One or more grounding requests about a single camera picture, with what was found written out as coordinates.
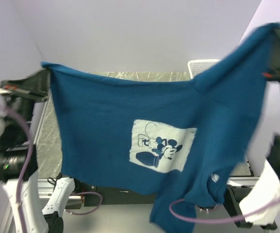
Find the blue t shirt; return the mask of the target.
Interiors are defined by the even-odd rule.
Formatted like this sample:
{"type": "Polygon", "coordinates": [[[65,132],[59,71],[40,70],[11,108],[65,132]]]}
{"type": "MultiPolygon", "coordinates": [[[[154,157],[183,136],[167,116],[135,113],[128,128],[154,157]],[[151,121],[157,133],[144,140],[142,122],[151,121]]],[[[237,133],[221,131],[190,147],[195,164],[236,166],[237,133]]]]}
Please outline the blue t shirt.
{"type": "Polygon", "coordinates": [[[155,194],[151,223],[190,233],[194,206],[224,199],[227,180],[258,124],[275,30],[257,28],[195,78],[139,82],[42,62],[62,143],[64,175],[86,184],[155,194]]]}

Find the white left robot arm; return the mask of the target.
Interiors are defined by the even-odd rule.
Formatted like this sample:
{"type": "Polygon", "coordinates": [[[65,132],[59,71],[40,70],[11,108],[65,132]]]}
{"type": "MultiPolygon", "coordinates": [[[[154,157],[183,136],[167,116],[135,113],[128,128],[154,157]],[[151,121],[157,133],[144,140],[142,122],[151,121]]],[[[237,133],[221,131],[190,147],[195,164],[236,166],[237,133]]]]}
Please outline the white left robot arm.
{"type": "Polygon", "coordinates": [[[41,69],[21,80],[0,83],[0,182],[18,233],[61,233],[63,213],[70,195],[81,191],[81,182],[59,175],[45,206],[38,193],[36,146],[30,133],[36,103],[49,97],[49,71],[41,69]]]}

